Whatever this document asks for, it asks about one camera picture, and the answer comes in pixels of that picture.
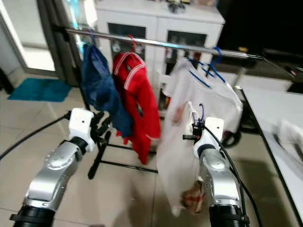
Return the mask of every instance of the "white t-shirt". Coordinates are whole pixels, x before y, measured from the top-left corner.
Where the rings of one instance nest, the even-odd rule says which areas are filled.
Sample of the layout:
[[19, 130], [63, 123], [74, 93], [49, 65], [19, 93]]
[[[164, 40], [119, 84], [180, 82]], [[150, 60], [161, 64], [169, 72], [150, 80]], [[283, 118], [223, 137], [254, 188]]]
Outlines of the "white t-shirt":
[[[192, 73], [205, 82], [199, 81]], [[224, 120], [224, 130], [236, 132], [242, 114], [243, 105], [228, 83], [223, 83], [219, 78], [207, 78], [198, 74], [197, 70], [187, 59], [181, 59], [170, 74], [171, 80], [166, 85], [163, 93], [171, 97], [165, 116], [162, 136], [171, 130], [172, 118], [176, 110], [184, 103], [191, 101], [193, 108], [204, 118], [217, 117]]]
[[171, 125], [171, 130], [160, 141], [157, 149], [157, 169], [162, 186], [167, 195], [172, 213], [179, 216], [182, 205], [181, 194], [189, 190], [199, 172], [199, 159], [194, 155], [194, 141], [183, 140], [182, 135], [192, 135], [192, 123], [198, 119], [198, 113], [191, 102], [180, 107], [180, 118]]

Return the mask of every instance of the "white stripe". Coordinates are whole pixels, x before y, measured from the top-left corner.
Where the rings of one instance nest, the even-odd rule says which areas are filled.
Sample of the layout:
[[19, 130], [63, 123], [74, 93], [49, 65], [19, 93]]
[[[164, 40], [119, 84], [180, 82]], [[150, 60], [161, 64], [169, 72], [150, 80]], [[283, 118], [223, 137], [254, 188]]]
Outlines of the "white stripe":
[[121, 65], [122, 65], [122, 62], [124, 61], [124, 59], [125, 59], [129, 54], [130, 54], [130, 52], [124, 53], [123, 57], [120, 59], [120, 61], [119, 61], [118, 64], [117, 64], [116, 70], [115, 70], [115, 72], [114, 72], [115, 75], [118, 74], [119, 69], [120, 69], [120, 67], [121, 67]]
[[143, 61], [143, 59], [138, 55], [138, 54], [136, 54], [136, 53], [133, 53], [136, 57], [137, 57], [137, 59], [142, 63], [142, 64], [145, 64], [145, 62]]
[[150, 137], [149, 135], [146, 134], [146, 137], [149, 138], [150, 140], [159, 140], [160, 138], [154, 138], [154, 137]]
[[132, 69], [132, 71], [128, 74], [128, 77], [127, 77], [126, 82], [125, 82], [125, 84], [124, 84], [124, 89], [127, 90], [127, 89], [129, 88], [129, 84], [130, 84], [132, 78], [134, 77], [134, 74], [135, 74], [139, 69], [144, 68], [144, 67], [145, 67], [145, 64], [140, 64], [140, 65], [137, 65], [136, 67], [134, 67], [134, 68]]

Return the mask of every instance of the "red jacket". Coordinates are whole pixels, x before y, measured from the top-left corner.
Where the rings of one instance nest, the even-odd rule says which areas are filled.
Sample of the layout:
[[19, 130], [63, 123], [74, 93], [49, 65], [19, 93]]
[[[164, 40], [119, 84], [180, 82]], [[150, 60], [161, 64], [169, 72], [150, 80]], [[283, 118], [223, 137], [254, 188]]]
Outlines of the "red jacket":
[[157, 103], [146, 71], [144, 61], [136, 53], [120, 53], [115, 57], [115, 85], [124, 108], [134, 121], [133, 134], [128, 139], [142, 164], [146, 164], [151, 140], [160, 137]]

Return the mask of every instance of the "blue denim shirt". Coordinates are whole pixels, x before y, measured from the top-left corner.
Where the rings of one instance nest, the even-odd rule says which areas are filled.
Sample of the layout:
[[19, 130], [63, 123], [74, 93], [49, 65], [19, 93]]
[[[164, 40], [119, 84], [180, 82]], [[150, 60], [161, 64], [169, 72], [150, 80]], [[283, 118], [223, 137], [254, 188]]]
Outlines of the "blue denim shirt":
[[131, 136], [133, 120], [122, 106], [106, 58], [95, 45], [85, 44], [83, 48], [81, 87], [88, 103], [96, 110], [108, 111], [113, 127], [122, 137]]

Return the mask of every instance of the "blue doormat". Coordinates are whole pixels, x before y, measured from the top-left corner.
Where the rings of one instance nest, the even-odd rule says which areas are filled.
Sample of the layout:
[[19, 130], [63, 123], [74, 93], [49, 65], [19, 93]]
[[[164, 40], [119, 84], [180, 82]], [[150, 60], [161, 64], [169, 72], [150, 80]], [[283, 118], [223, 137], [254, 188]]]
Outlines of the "blue doormat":
[[57, 79], [27, 78], [8, 97], [11, 100], [63, 102], [71, 89]]

